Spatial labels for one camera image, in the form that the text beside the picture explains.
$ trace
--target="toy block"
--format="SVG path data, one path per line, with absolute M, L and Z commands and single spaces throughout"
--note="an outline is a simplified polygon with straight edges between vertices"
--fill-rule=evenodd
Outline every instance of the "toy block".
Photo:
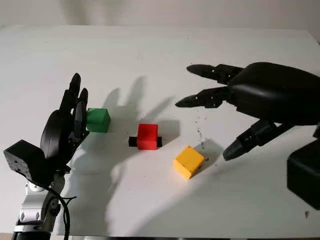
M 140 150 L 156 150 L 162 147 L 162 138 L 158 136 L 157 124 L 141 123 L 138 126 L 137 137 L 129 137 L 129 147 L 138 147 Z
M 89 132 L 106 133 L 110 124 L 110 115 L 105 108 L 89 108 L 86 114 L 86 128 Z
M 205 157 L 191 146 L 187 146 L 173 161 L 173 167 L 186 179 L 190 179 L 201 166 Z
M 158 138 L 157 124 L 139 124 L 137 147 L 144 150 L 156 150 Z

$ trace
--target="yellow cube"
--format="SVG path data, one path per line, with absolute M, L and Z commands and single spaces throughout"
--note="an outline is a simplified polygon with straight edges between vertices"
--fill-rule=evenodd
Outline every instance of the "yellow cube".
M 173 167 L 185 178 L 190 179 L 195 171 L 201 166 L 205 157 L 187 146 L 173 161 Z

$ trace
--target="black block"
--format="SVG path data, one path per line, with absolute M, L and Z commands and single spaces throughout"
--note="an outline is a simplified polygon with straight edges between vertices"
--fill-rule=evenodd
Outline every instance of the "black block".
M 11 170 L 38 184 L 48 186 L 52 182 L 55 169 L 41 148 L 20 140 L 3 153 Z
M 320 210 L 320 140 L 309 143 L 289 156 L 287 188 Z
M 129 140 L 129 147 L 137 147 L 137 137 L 136 136 L 130 136 Z
M 158 138 L 156 139 L 156 146 L 158 148 L 161 148 L 163 145 L 162 145 L 162 137 L 161 136 L 158 136 Z

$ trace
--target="dirt speck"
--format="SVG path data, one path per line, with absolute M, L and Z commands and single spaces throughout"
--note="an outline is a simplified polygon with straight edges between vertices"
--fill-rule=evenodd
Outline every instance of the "dirt speck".
M 205 144 L 204 144 L 204 142 L 202 141 L 202 132 L 200 131 L 200 128 L 197 128 L 196 131 L 199 133 L 199 136 L 200 136 L 201 148 L 202 148 L 202 149 L 205 149 Z

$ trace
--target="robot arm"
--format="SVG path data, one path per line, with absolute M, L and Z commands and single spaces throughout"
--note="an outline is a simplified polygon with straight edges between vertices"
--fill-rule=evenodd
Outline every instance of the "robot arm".
M 65 185 L 67 163 L 88 136 L 86 114 L 88 91 L 80 91 L 81 78 L 76 73 L 65 90 L 60 108 L 49 117 L 42 133 L 40 148 L 24 140 L 4 150 L 11 170 L 23 175 L 26 197 L 19 212 L 12 239 L 50 239 L 56 217 L 64 208 L 64 239 L 70 232 L 70 216 L 60 196 Z

